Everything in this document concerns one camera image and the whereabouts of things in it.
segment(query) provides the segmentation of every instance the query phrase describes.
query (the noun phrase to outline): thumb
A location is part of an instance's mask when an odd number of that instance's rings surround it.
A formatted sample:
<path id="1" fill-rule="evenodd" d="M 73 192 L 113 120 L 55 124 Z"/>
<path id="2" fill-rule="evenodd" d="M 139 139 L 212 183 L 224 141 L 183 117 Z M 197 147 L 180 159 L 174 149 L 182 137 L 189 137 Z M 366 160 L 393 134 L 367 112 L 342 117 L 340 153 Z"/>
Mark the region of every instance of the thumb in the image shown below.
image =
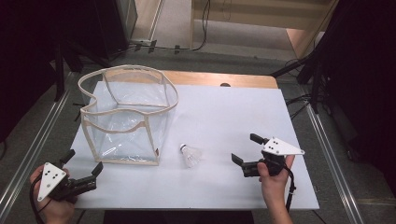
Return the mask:
<path id="1" fill-rule="evenodd" d="M 257 163 L 257 170 L 259 171 L 261 177 L 267 177 L 270 175 L 268 172 L 268 167 L 264 162 Z"/>

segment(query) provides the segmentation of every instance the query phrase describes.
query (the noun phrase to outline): transparent plastic bag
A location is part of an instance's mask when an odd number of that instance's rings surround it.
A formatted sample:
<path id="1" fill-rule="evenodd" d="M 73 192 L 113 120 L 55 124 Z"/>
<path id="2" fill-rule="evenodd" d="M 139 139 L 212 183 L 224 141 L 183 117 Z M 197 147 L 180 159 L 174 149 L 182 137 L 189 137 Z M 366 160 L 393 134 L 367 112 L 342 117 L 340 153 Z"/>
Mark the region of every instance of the transparent plastic bag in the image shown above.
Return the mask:
<path id="1" fill-rule="evenodd" d="M 161 71 L 123 65 L 82 77 L 81 126 L 96 161 L 158 165 L 178 103 Z"/>

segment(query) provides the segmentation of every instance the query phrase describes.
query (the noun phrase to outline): finger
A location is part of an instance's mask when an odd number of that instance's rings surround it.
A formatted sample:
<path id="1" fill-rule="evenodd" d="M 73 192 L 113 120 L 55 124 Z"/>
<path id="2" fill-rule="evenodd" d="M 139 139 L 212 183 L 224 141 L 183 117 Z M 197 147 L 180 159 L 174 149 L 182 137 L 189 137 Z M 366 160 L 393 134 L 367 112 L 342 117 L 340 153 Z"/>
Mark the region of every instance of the finger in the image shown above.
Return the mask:
<path id="1" fill-rule="evenodd" d="M 35 181 L 35 179 L 43 172 L 43 170 L 44 165 L 40 165 L 39 167 L 37 167 L 30 175 L 30 183 L 33 183 L 33 181 Z"/>
<path id="2" fill-rule="evenodd" d="M 264 162 L 257 163 L 257 170 L 259 171 L 261 177 L 267 177 L 270 175 L 268 172 L 268 167 Z"/>
<path id="3" fill-rule="evenodd" d="M 67 170 L 66 168 L 64 168 L 64 171 L 66 172 L 67 176 L 70 176 L 69 170 Z"/>
<path id="4" fill-rule="evenodd" d="M 291 166 L 293 165 L 294 158 L 295 158 L 294 155 L 289 155 L 289 156 L 287 156 L 286 159 L 285 159 L 285 163 L 286 163 L 286 165 L 289 167 L 289 169 L 290 169 Z"/>

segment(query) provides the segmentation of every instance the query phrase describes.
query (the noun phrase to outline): wire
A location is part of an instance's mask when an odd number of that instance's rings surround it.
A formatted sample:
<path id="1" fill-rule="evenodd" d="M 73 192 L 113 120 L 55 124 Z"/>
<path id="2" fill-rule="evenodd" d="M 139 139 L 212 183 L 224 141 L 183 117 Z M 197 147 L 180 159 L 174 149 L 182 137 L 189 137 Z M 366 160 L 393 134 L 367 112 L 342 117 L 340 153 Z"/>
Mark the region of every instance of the wire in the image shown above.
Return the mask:
<path id="1" fill-rule="evenodd" d="M 312 210 L 312 212 L 314 212 L 314 214 L 317 215 L 317 217 L 320 218 L 320 220 L 321 220 L 324 224 L 326 224 L 326 222 L 325 222 L 325 221 L 323 220 L 323 218 L 317 213 L 317 211 Z"/>
<path id="2" fill-rule="evenodd" d="M 286 102 L 286 105 L 291 105 L 299 101 L 309 101 L 311 99 L 311 94 L 304 94 L 296 98 L 292 98 Z"/>
<path id="3" fill-rule="evenodd" d="M 41 180 L 41 177 L 42 177 L 42 174 L 40 174 L 38 177 L 35 178 L 32 185 L 30 186 L 30 193 L 29 193 L 30 205 L 32 206 L 33 213 L 35 214 L 35 221 L 38 224 L 44 224 L 44 221 L 41 218 L 40 214 L 38 214 L 37 208 L 35 207 L 34 192 L 35 192 L 35 184 L 37 184 L 37 182 Z"/>
<path id="4" fill-rule="evenodd" d="M 225 19 L 226 21 L 229 21 L 229 20 L 231 19 L 231 6 L 233 5 L 233 0 L 230 0 L 230 5 L 229 5 L 228 7 L 225 6 L 225 1 L 226 1 L 226 0 L 223 1 L 221 10 L 222 10 L 224 19 Z M 228 17 L 225 16 L 225 11 L 224 11 L 224 9 L 230 9 L 230 11 L 229 11 L 229 16 L 228 16 Z"/>
<path id="5" fill-rule="evenodd" d="M 303 64 L 299 63 L 299 59 L 291 59 L 291 60 L 288 60 L 288 61 L 285 63 L 285 66 L 284 66 L 284 67 L 287 67 L 287 66 L 289 65 L 289 63 L 292 62 L 292 61 L 297 61 L 297 63 L 298 63 L 300 66 L 303 65 Z M 293 70 L 296 70 L 297 72 L 301 72 L 301 70 L 298 70 L 297 68 L 294 68 Z M 291 75 L 292 77 L 297 77 L 297 75 L 292 74 L 290 71 L 288 72 L 288 74 Z"/>
<path id="6" fill-rule="evenodd" d="M 293 174 L 293 172 L 291 171 L 291 169 L 289 169 L 289 167 L 286 165 L 286 163 L 283 164 L 283 169 L 285 169 L 285 170 L 288 171 L 289 176 L 290 176 L 290 179 L 291 179 L 291 181 L 290 181 L 290 188 L 289 188 L 289 195 L 288 195 L 288 199 L 286 200 L 286 209 L 287 209 L 288 212 L 289 212 L 289 210 L 290 210 L 290 205 L 291 205 L 291 199 L 292 199 L 292 197 L 293 197 L 294 191 L 295 191 L 297 188 L 294 186 L 294 174 Z"/>
<path id="7" fill-rule="evenodd" d="M 142 49 L 170 49 L 170 50 L 178 50 L 178 51 L 196 51 L 196 50 L 200 50 L 201 48 L 203 48 L 206 45 L 206 40 L 207 40 L 207 21 L 209 20 L 209 12 L 210 12 L 210 0 L 206 1 L 205 7 L 204 7 L 204 12 L 202 14 L 202 29 L 204 31 L 204 39 L 201 43 L 201 46 L 199 46 L 196 49 L 176 49 L 176 48 L 165 48 L 165 47 L 152 47 L 152 46 L 140 46 L 140 48 Z M 129 47 L 126 50 L 120 51 L 118 53 L 118 55 L 116 55 L 113 59 L 111 59 L 110 61 L 113 61 L 115 59 L 117 59 L 122 53 L 129 51 L 131 49 L 135 49 L 137 47 L 137 45 L 133 45 L 132 47 Z"/>
<path id="8" fill-rule="evenodd" d="M 46 203 L 46 205 L 44 205 L 44 207 L 42 207 L 40 210 L 38 210 L 38 213 L 41 213 L 44 210 L 44 208 L 46 208 L 50 204 L 51 201 L 52 201 L 52 199 L 49 199 L 49 201 Z"/>
<path id="9" fill-rule="evenodd" d="M 85 106 L 83 104 L 77 104 L 77 103 L 73 103 L 73 105 L 78 105 L 79 107 Z M 78 111 L 78 114 L 76 115 L 76 118 L 74 119 L 74 122 L 76 122 L 79 119 L 79 117 L 81 117 L 81 110 Z"/>
<path id="10" fill-rule="evenodd" d="M 303 111 L 304 108 L 306 108 L 310 103 L 306 102 L 303 107 L 301 107 L 299 110 L 297 110 L 294 114 L 290 115 L 290 119 L 294 119 L 298 114 L 300 114 L 301 111 Z"/>
<path id="11" fill-rule="evenodd" d="M 84 216 L 84 214 L 85 214 L 86 211 L 87 211 L 87 210 L 82 210 L 81 214 L 80 214 L 79 217 L 78 217 L 77 224 L 79 224 L 79 222 L 82 220 L 82 217 Z"/>

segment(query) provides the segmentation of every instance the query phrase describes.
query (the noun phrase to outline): gray floor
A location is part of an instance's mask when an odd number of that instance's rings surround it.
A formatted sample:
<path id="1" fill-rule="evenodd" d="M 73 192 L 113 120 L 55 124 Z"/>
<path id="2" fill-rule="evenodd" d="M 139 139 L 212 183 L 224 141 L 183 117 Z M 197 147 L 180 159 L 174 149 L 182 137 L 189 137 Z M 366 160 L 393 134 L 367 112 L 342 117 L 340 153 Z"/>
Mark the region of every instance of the gray floor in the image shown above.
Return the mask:
<path id="1" fill-rule="evenodd" d="M 206 48 L 201 52 L 288 61 L 295 58 L 286 29 L 210 21 L 206 27 Z M 190 46 L 191 1 L 165 0 L 153 40 L 157 46 L 182 48 Z M 198 48 L 203 39 L 201 20 L 192 28 L 193 46 Z"/>
<path id="2" fill-rule="evenodd" d="M 164 39 L 170 41 L 168 43 L 169 46 L 166 47 L 172 47 L 175 45 L 172 41 L 172 36 L 165 35 L 165 38 L 159 35 L 161 33 L 161 27 L 166 27 L 166 22 L 164 24 L 158 24 L 159 30 L 156 33 L 156 38 L 158 40 L 161 39 L 164 46 L 166 45 Z M 285 39 L 286 32 L 281 29 L 269 28 L 266 33 L 271 34 L 269 36 L 272 37 L 266 39 L 265 41 L 267 42 L 263 41 L 259 48 L 243 48 L 243 53 L 240 52 L 241 48 L 238 47 L 222 47 L 221 37 L 215 37 L 214 33 L 210 32 L 210 29 L 208 29 L 208 32 L 208 44 L 199 52 L 181 52 L 175 55 L 174 52 L 170 50 L 156 49 L 155 52 L 148 54 L 146 49 L 142 49 L 138 52 L 129 51 L 112 63 L 114 65 L 125 63 L 141 64 L 157 69 L 169 70 L 266 75 L 283 67 L 286 61 L 294 57 L 292 55 L 290 43 Z M 245 35 L 240 35 L 246 42 Z M 242 43 L 241 41 L 238 42 L 238 34 L 232 36 L 235 38 L 236 43 Z M 229 46 L 238 46 L 234 43 L 235 42 L 228 44 Z M 93 64 L 87 64 L 83 74 L 97 69 L 99 69 L 99 67 Z M 292 71 L 292 73 L 294 75 L 298 74 L 297 71 Z M 59 159 L 59 155 L 70 148 L 74 139 L 74 134 L 79 125 L 78 122 L 74 122 L 79 108 L 78 106 L 71 106 L 71 104 L 82 103 L 76 85 L 80 76 L 80 74 L 71 75 L 68 85 L 70 92 L 65 102 L 66 109 L 59 115 L 59 118 L 54 123 L 52 131 L 46 139 L 46 143 L 40 148 L 41 153 L 38 160 L 34 162 L 34 167 L 45 161 Z M 286 74 L 279 77 L 277 83 L 285 99 L 302 95 L 302 89 L 296 83 L 292 75 Z M 6 156 L 0 161 L 0 170 L 2 170 L 0 191 L 3 192 L 2 195 L 5 194 L 4 190 L 7 184 L 12 180 L 24 155 L 35 141 L 36 134 L 40 131 L 42 123 L 53 106 L 54 95 L 55 88 L 51 88 L 46 92 L 20 121 L 7 139 L 9 149 Z M 294 113 L 302 105 L 303 103 L 290 105 L 290 113 Z M 394 197 L 382 174 L 370 164 L 350 161 L 346 154 L 347 146 L 337 132 L 336 125 L 332 118 L 329 117 L 321 107 L 319 107 L 319 117 L 329 137 L 329 141 L 332 144 L 332 149 L 338 164 L 345 175 L 346 182 L 358 204 L 357 206 L 361 212 L 362 220 L 365 223 L 396 223 Z M 312 184 L 315 186 L 315 189 L 317 189 L 320 209 L 316 212 L 326 223 L 349 223 L 350 219 L 348 218 L 346 207 L 343 204 L 340 191 L 335 184 L 332 171 L 326 161 L 322 146 L 318 140 L 317 133 L 312 125 L 307 110 L 303 110 L 302 113 L 293 120 L 293 126 L 301 148 L 304 148 L 306 151 L 304 159 L 308 173 L 310 174 Z M 8 213 L 5 223 L 34 222 L 33 214 L 28 203 L 28 187 L 29 184 L 25 182 L 15 202 L 9 202 L 13 204 L 13 206 Z M 80 211 L 77 211 L 74 221 L 77 220 L 79 213 Z M 255 223 L 270 223 L 266 210 L 255 210 L 252 213 Z M 322 223 L 313 211 L 291 211 L 290 214 L 295 223 Z M 81 223 L 101 223 L 102 218 L 103 211 L 88 211 Z"/>

